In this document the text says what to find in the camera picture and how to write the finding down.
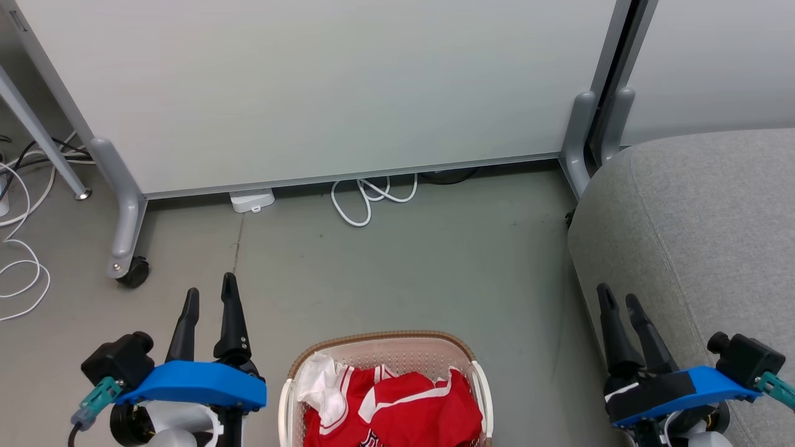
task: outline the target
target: gray metal leg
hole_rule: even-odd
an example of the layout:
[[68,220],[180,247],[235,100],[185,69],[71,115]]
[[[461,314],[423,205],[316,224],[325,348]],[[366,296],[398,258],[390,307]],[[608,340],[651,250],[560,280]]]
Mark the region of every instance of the gray metal leg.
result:
[[116,192],[118,223],[107,275],[121,278],[130,269],[130,260],[133,258],[135,243],[144,220],[146,198],[141,194],[138,184],[119,157],[113,143],[103,138],[94,138],[88,143],[88,147],[103,176]]
[[8,107],[17,116],[25,129],[28,130],[30,135],[36,140],[36,143],[44,150],[47,157],[52,161],[52,165],[58,169],[58,173],[66,180],[69,188],[75,192],[77,200],[87,199],[91,195],[91,190],[83,186],[83,183],[77,178],[75,171],[64,158],[64,155],[55,147],[55,144],[50,139],[47,130],[41,125],[41,122],[30,106],[22,98],[22,94],[11,82],[6,70],[0,67],[0,95],[8,103]]
[[613,99],[612,113],[607,118],[602,144],[600,145],[601,164],[604,165],[621,150],[621,136],[624,134],[626,119],[630,116],[635,90],[629,87],[619,89]]
[[591,119],[596,106],[596,95],[593,91],[584,91],[574,98],[572,114],[568,119],[566,136],[560,150],[560,166],[572,186],[577,200],[582,196],[585,187],[591,180],[585,168],[585,139],[591,127]]

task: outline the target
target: laundry basket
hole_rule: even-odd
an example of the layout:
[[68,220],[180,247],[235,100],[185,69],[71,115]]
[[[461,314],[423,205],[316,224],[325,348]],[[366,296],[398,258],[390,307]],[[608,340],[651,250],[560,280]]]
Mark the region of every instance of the laundry basket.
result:
[[446,377],[451,366],[458,368],[467,376],[472,397],[483,415],[480,439],[472,445],[491,447],[494,415],[486,375],[463,341],[435,331],[372,332],[324,341],[304,351],[293,363],[281,389],[278,419],[281,447],[304,446],[304,412],[308,406],[298,402],[294,381],[315,352],[352,367],[367,369],[385,364],[397,374],[418,371],[431,380]]

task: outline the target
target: gray floor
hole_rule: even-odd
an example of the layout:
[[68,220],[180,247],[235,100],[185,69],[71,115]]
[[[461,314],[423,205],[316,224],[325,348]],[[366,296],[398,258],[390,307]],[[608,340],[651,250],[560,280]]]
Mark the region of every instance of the gray floor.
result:
[[[48,169],[25,176],[34,196]],[[124,290],[103,275],[116,204],[93,167],[95,194],[76,202],[60,179],[18,233],[52,272],[28,316],[0,323],[3,445],[62,445],[68,419],[91,389],[80,363],[102,342],[142,330],[162,361],[185,291],[202,293],[196,356],[211,360],[220,330],[224,272],[238,276],[254,360],[269,405],[247,424],[248,445],[278,445],[279,390],[296,356],[315,342],[358,332],[429,328],[474,350],[491,384],[496,445],[617,445],[600,394],[603,375],[565,247],[562,216],[574,205],[559,169],[421,185],[407,204],[374,204],[357,229],[325,189],[277,194],[259,214],[223,196],[151,204],[140,252],[148,281]],[[12,198],[18,206],[21,193]],[[396,194],[408,193],[404,187]],[[342,205],[362,210],[357,192]],[[0,235],[8,229],[0,230]],[[0,247],[0,266],[25,256]],[[2,277],[0,293],[32,269]],[[41,290],[0,301],[0,315]],[[114,445],[107,412],[78,435],[81,447]]]

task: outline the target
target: white panel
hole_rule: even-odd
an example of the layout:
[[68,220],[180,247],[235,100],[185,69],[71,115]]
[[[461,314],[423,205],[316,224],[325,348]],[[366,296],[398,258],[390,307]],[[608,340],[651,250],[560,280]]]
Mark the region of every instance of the white panel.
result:
[[20,0],[144,193],[560,150],[615,0]]
[[660,0],[622,144],[795,126],[795,2]]

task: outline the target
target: caster wheel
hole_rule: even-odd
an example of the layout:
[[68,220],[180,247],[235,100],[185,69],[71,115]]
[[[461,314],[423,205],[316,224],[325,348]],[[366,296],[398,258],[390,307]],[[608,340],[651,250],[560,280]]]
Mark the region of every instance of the caster wheel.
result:
[[116,278],[119,284],[135,289],[149,277],[149,263],[143,256],[134,256],[130,261],[130,270],[121,278]]
[[574,212],[577,211],[577,208],[574,208],[570,212],[566,213],[566,228],[570,228],[572,226],[572,220],[574,220]]
[[111,434],[125,447],[145,445],[154,436],[152,420],[143,406],[114,405],[111,409]]
[[709,419],[707,421],[707,430],[716,431],[718,433],[726,433],[726,430],[729,428],[729,422],[731,422],[729,405],[727,405],[725,402],[721,402],[718,405],[717,410],[709,415]]

